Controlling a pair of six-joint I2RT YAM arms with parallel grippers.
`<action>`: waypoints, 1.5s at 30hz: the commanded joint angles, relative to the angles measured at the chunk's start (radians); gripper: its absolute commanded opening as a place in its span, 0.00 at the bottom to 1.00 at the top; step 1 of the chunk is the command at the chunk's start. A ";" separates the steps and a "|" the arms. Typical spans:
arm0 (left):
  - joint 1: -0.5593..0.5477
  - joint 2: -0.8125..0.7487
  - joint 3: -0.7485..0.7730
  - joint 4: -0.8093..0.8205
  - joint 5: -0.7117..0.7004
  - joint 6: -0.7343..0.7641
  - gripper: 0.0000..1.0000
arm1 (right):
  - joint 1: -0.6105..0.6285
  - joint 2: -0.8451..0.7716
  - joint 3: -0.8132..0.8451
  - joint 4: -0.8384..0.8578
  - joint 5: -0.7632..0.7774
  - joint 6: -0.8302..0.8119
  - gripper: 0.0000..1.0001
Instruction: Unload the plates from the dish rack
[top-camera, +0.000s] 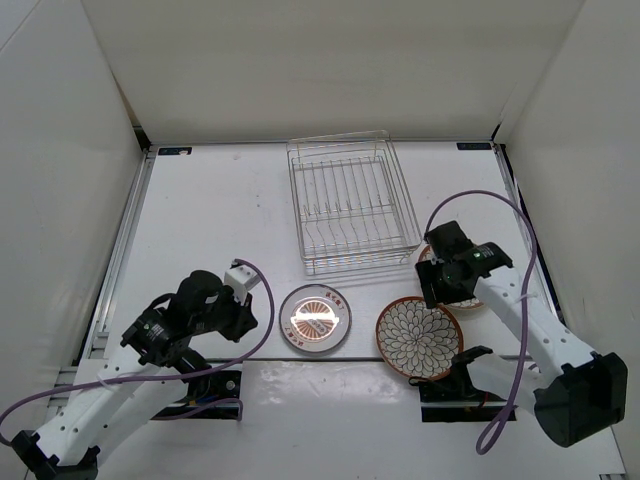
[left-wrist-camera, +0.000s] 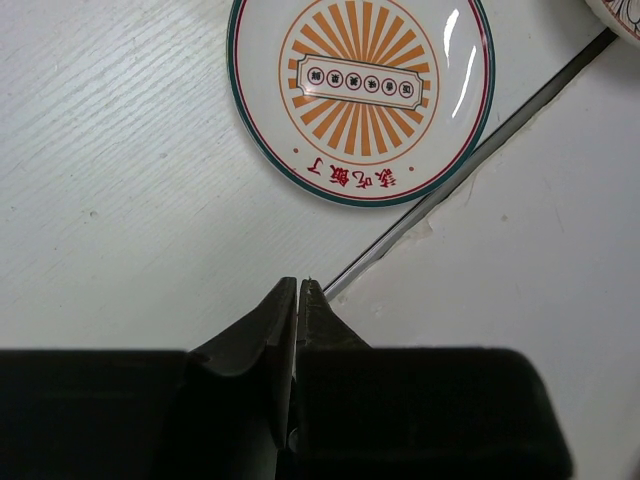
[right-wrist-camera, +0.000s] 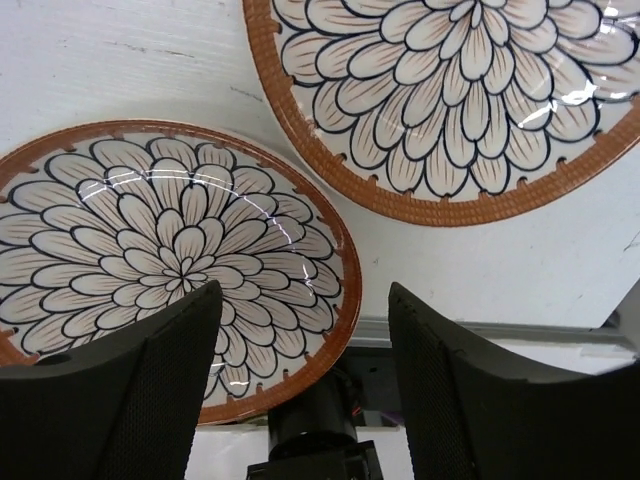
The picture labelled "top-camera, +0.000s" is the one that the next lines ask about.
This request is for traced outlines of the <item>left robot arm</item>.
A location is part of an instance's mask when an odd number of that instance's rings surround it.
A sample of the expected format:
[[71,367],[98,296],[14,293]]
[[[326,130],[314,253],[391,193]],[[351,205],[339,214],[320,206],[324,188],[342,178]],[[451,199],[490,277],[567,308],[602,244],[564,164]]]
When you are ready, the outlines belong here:
[[174,293],[154,299],[124,331],[92,382],[12,450],[38,479],[94,479],[108,454],[169,405],[211,397],[220,368],[191,348],[212,332],[237,343],[258,325],[250,291],[264,277],[235,261],[222,277],[195,270]]

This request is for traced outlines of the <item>orange sunburst plate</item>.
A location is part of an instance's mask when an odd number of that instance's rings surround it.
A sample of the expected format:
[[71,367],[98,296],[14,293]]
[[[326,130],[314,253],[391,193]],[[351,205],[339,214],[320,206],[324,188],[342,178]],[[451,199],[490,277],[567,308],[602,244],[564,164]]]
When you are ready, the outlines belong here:
[[352,310],[333,287],[312,283],[292,290],[279,309],[278,324],[286,343],[307,355],[325,355],[347,339]]

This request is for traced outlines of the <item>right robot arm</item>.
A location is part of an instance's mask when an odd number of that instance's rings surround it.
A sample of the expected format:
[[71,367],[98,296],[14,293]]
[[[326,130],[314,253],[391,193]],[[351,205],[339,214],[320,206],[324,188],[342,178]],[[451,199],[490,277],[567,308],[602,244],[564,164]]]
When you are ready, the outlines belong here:
[[415,269],[428,307],[476,298],[519,340],[536,370],[510,363],[490,348],[454,356],[449,387],[460,399],[481,391],[531,413],[555,444],[569,447],[625,417],[628,368],[576,337],[524,284],[495,243],[474,245],[455,221],[425,234],[432,259]]

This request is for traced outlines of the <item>flower pattern plate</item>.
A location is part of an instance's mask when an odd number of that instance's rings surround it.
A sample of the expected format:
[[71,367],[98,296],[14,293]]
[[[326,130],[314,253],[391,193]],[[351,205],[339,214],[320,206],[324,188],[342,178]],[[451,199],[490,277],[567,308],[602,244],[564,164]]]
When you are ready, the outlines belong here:
[[[429,245],[425,246],[423,248],[423,250],[421,251],[419,257],[418,257],[418,261],[419,262],[423,262],[423,261],[428,261],[432,264],[436,263],[436,259],[435,256],[431,250],[431,247]],[[461,310],[461,311],[473,311],[473,310],[478,310],[480,308],[482,308],[484,306],[484,304],[479,301],[477,298],[472,298],[472,299],[468,299],[468,300],[463,300],[460,302],[454,302],[454,303],[449,303],[447,304],[447,307],[449,309],[454,309],[454,310]]]

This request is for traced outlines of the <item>white plate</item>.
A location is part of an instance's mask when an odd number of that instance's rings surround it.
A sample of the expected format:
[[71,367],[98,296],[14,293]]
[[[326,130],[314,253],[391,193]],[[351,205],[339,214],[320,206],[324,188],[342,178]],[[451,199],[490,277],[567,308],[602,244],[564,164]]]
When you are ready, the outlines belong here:
[[450,373],[464,338],[457,319],[444,307],[429,308],[420,297],[403,297],[380,313],[375,339],[384,362],[410,379],[440,380]]

